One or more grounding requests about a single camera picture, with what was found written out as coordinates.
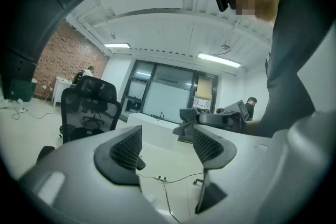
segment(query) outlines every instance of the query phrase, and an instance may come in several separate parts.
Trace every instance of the ceiling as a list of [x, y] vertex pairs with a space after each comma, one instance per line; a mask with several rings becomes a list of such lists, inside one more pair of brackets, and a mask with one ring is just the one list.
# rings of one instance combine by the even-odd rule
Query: ceiling
[[[227, 52], [246, 69], [270, 50], [272, 27], [221, 13], [215, 0], [85, 0], [67, 20], [106, 54], [160, 55], [190, 61], [199, 52]], [[107, 49], [103, 44], [127, 42], [132, 49]]]

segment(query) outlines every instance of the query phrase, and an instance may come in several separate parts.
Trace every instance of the green bin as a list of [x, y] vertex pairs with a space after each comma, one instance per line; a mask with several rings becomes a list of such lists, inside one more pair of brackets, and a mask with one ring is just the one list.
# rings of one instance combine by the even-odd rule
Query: green bin
[[29, 102], [34, 95], [36, 85], [37, 85], [36, 79], [32, 79], [31, 82], [12, 79], [10, 85], [11, 88], [10, 90], [12, 92], [11, 99], [12, 100], [21, 99], [24, 102]]

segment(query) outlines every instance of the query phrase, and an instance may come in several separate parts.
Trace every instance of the extension cord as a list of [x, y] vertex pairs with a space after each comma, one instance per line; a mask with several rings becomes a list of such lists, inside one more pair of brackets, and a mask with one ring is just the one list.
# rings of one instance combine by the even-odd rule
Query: extension cord
[[166, 177], [166, 179], [164, 179], [164, 176], [158, 176], [158, 175], [156, 175], [156, 176], [154, 176], [154, 179], [156, 179], [156, 180], [160, 180], [160, 181], [162, 181], [162, 182], [168, 182], [168, 178]]

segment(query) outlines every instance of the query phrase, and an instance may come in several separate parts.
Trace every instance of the floor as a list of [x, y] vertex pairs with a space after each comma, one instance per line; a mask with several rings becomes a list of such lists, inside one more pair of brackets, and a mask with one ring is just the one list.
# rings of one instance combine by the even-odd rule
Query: floor
[[[28, 112], [19, 115], [18, 120], [12, 115], [22, 107]], [[37, 156], [45, 145], [59, 147], [62, 140], [59, 137], [61, 126], [60, 105], [52, 106], [51, 102], [32, 99], [23, 105], [10, 103], [9, 108], [0, 109], [0, 150], [8, 171], [14, 179], [19, 179], [35, 163]], [[119, 121], [117, 128], [125, 127]], [[148, 143], [142, 143], [142, 159], [146, 168], [138, 171], [140, 184], [145, 198], [170, 223], [176, 220], [170, 216], [164, 184], [152, 177], [161, 175], [167, 177], [168, 182], [185, 176], [201, 173], [203, 166], [191, 144], [178, 142], [176, 151], [168, 151]], [[195, 207], [201, 192], [201, 183], [193, 185], [196, 178], [203, 179], [203, 175], [194, 175], [175, 183], [166, 184], [171, 213], [180, 221], [187, 221], [195, 217]]]

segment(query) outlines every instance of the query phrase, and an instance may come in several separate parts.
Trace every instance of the brick wall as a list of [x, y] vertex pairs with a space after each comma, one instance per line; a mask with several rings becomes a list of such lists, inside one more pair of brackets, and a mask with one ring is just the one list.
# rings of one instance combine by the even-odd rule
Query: brick wall
[[56, 77], [72, 80], [80, 70], [94, 66], [93, 76], [101, 78], [109, 57], [85, 39], [67, 22], [62, 22], [48, 41], [38, 61], [34, 78], [38, 81], [34, 97], [45, 99]]

